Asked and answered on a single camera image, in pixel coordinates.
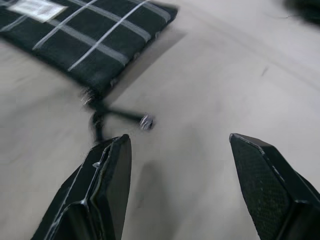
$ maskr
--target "floor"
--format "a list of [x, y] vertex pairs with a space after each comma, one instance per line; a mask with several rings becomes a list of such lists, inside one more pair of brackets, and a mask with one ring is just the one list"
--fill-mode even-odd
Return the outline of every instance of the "floor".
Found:
[[[259, 239], [230, 133], [275, 145], [320, 190], [320, 28], [281, 0], [169, 0], [179, 15], [108, 97], [153, 113], [128, 133], [123, 240]], [[0, 41], [0, 239], [28, 240], [93, 146], [90, 113], [64, 75]]]

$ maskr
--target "plaid cloth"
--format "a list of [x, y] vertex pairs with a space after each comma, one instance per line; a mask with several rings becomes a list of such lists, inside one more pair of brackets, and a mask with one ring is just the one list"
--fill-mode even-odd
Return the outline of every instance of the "plaid cloth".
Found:
[[178, 9], [148, 0], [53, 0], [67, 8], [41, 23], [0, 0], [0, 36], [104, 96]]

